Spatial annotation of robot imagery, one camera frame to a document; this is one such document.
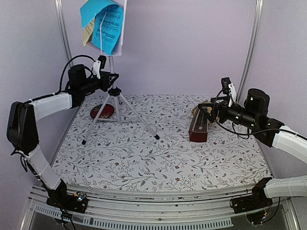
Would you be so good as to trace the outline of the white tripod music stand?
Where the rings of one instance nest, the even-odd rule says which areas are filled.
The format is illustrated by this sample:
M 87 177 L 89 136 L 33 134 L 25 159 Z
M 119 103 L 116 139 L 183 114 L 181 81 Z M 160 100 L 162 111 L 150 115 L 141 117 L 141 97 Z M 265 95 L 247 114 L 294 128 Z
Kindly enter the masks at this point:
M 110 72 L 111 73 L 115 73 L 115 64 L 114 64 L 114 57 L 113 56 L 107 56 L 107 55 L 104 55 L 106 56 L 106 58 L 108 59 L 108 63 L 109 63 L 109 69 L 110 69 Z M 133 108 L 133 106 L 127 101 L 127 99 L 125 98 L 125 96 L 122 94 L 121 92 L 121 89 L 118 88 L 115 83 L 107 90 L 107 98 L 105 99 L 105 101 L 103 102 L 97 116 L 95 117 L 94 121 L 91 123 L 90 127 L 89 127 L 89 130 L 87 131 L 87 134 L 85 136 L 85 138 L 83 139 L 82 141 L 82 144 L 86 144 L 88 138 L 89 138 L 89 135 L 91 133 L 91 131 L 93 130 L 94 128 L 94 125 L 96 124 L 98 118 L 99 118 L 99 114 L 102 112 L 102 110 L 104 109 L 105 105 L 107 104 L 107 102 L 109 101 L 109 98 L 110 97 L 113 97 L 114 99 L 114 103 L 115 103 L 115 113 L 116 113 L 116 120 L 117 122 L 119 123 L 123 123 L 124 120 L 121 119 L 120 117 L 120 112 L 119 112 L 119 101 L 118 99 L 121 98 L 123 100 L 123 102 L 130 108 L 130 110 L 137 116 L 138 120 L 140 120 L 144 125 L 145 127 L 147 128 L 147 130 L 153 135 L 153 137 L 156 139 L 156 140 L 159 140 L 160 137 L 158 136 L 158 134 L 156 134 L 151 128 L 150 126 L 146 123 L 146 121 L 142 118 L 142 116 L 136 112 L 136 110 Z

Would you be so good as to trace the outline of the white blue sheet music booklet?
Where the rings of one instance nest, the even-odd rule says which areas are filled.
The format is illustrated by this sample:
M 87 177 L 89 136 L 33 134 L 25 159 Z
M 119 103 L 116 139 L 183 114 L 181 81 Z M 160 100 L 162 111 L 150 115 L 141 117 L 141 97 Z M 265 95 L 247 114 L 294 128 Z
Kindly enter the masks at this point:
M 80 8 L 82 29 L 95 19 L 93 37 L 87 45 L 107 56 L 121 56 L 126 8 L 125 0 L 87 0 Z

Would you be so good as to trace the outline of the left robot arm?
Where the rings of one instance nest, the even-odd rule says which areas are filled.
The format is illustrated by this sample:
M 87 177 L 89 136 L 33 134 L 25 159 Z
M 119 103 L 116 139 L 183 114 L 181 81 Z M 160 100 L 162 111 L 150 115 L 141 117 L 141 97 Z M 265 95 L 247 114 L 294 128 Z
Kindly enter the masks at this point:
M 68 73 L 69 81 L 65 89 L 43 95 L 26 102 L 13 102 L 7 125 L 7 139 L 13 145 L 12 155 L 20 155 L 25 171 L 31 171 L 48 193 L 49 202 L 60 208 L 77 205 L 84 207 L 86 195 L 77 192 L 67 193 L 66 183 L 55 173 L 45 158 L 39 145 L 38 121 L 61 111 L 80 106 L 86 96 L 97 90 L 107 91 L 118 78 L 118 74 L 103 71 L 106 57 L 100 55 L 86 76 L 86 66 L 72 66 Z

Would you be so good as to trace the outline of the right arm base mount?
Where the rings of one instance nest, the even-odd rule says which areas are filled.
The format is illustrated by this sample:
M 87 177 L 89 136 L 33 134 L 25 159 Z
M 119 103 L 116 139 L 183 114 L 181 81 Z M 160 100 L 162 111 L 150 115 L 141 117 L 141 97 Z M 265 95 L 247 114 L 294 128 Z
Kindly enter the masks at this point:
M 257 209 L 263 209 L 261 212 L 250 213 L 246 215 L 249 223 L 252 225 L 263 224 L 271 211 L 273 201 L 267 198 L 263 191 L 252 192 L 250 195 L 238 195 L 230 199 L 230 207 L 235 214 L 250 212 Z

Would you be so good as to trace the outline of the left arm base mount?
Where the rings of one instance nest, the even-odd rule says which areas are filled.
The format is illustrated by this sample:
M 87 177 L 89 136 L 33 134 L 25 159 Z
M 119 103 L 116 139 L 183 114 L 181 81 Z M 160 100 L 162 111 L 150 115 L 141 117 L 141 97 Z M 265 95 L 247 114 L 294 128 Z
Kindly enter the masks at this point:
M 64 211 L 73 211 L 82 214 L 84 214 L 87 209 L 88 199 L 86 195 L 81 192 L 69 195 L 66 191 L 58 193 L 57 191 L 50 190 L 47 193 L 48 198 L 46 203 L 50 206 L 60 208 Z

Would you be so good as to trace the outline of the yellow sheet music page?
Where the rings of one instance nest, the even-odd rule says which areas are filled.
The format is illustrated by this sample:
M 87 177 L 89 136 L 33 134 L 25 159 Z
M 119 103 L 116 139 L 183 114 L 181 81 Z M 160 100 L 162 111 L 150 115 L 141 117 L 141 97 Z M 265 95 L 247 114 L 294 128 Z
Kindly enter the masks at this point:
M 88 43 L 91 42 L 92 37 L 93 37 L 93 32 L 94 32 L 94 24 L 95 24 L 95 19 L 92 19 L 87 26 L 85 26 L 83 30 L 83 35 L 82 35 L 82 44 L 83 46 L 86 46 Z

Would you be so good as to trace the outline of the dark red wooden metronome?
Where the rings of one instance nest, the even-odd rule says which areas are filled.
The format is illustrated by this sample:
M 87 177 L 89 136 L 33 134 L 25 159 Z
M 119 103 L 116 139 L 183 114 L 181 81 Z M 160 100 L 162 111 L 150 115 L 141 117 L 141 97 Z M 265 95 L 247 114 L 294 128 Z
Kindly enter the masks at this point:
M 208 119 L 202 111 L 197 109 L 189 127 L 189 140 L 191 142 L 203 143 L 207 141 Z

